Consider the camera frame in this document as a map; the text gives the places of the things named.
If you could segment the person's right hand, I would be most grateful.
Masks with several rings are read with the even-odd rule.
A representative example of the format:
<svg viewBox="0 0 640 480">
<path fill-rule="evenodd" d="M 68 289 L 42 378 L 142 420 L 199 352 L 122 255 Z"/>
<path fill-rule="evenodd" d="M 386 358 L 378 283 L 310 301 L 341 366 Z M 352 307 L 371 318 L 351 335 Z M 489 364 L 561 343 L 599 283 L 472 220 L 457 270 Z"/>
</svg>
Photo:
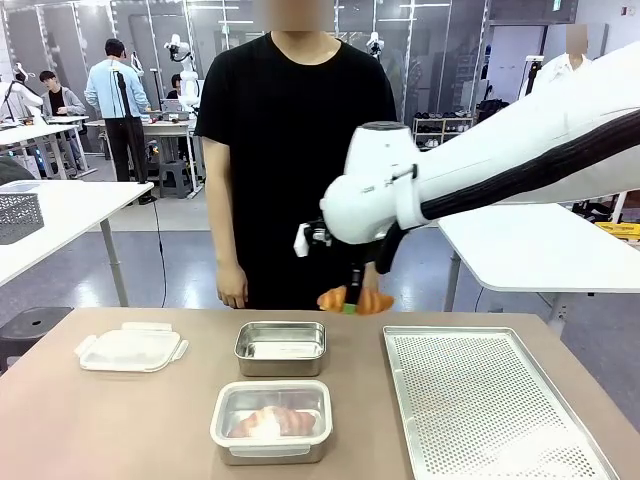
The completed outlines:
<svg viewBox="0 0 640 480">
<path fill-rule="evenodd" d="M 248 282 L 237 263 L 219 263 L 216 274 L 220 301 L 232 309 L 244 309 L 248 302 Z"/>
</svg>

